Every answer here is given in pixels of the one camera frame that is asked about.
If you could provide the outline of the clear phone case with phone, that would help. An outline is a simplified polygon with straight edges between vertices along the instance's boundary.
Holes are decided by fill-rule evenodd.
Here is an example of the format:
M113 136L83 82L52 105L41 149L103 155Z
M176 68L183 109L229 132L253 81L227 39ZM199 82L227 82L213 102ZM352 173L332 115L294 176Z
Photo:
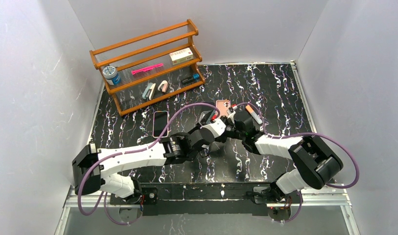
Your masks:
M199 123L201 126L208 125L212 123L213 116L216 115L216 110L203 111L199 118Z

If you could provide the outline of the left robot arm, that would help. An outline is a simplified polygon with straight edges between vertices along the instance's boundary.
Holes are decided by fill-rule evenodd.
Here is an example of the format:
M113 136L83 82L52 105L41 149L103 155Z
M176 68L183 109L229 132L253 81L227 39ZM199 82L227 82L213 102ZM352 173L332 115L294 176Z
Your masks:
M137 179L122 176L120 172L192 161L217 137L222 136L225 129L226 124L218 118L189 133L176 133L145 145L106 149L89 143L72 160L75 194L87 195L100 190L120 198L140 195Z

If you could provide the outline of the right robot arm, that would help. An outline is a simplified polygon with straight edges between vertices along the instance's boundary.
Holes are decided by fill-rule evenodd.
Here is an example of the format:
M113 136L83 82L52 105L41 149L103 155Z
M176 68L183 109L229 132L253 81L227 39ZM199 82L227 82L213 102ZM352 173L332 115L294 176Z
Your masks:
M271 137L257 130L246 111L230 113L226 136L242 141L244 148L258 155L274 155L291 159L295 169L271 183L271 192L287 195L305 188L321 189L344 165L334 151L316 135L289 138Z

